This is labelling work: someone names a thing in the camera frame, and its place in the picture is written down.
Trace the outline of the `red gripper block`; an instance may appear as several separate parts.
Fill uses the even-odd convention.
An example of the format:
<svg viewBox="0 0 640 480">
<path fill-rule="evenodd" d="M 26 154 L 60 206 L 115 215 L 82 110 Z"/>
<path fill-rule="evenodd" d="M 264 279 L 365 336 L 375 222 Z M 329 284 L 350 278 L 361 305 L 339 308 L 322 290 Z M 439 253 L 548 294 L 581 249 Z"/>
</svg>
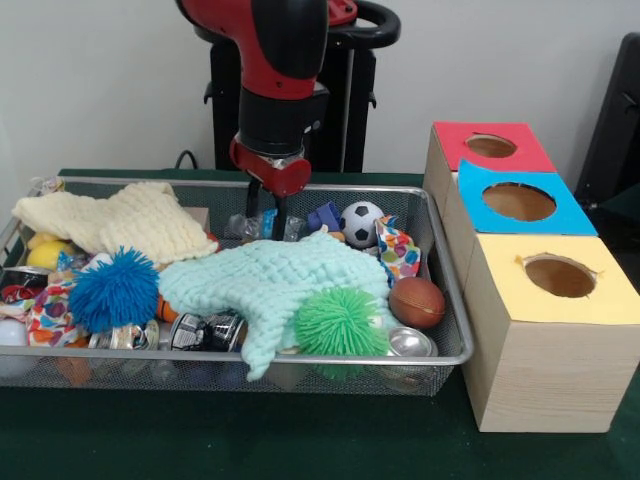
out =
<svg viewBox="0 0 640 480">
<path fill-rule="evenodd" d="M 275 195 L 277 210 L 272 239 L 283 240 L 287 223 L 287 199 L 302 191 L 311 179 L 311 163 L 301 156 L 271 158 L 249 150 L 236 135 L 230 143 L 230 157 L 234 165 L 252 177 L 246 199 L 246 217 L 258 216 L 259 192 L 262 186 Z"/>
</svg>

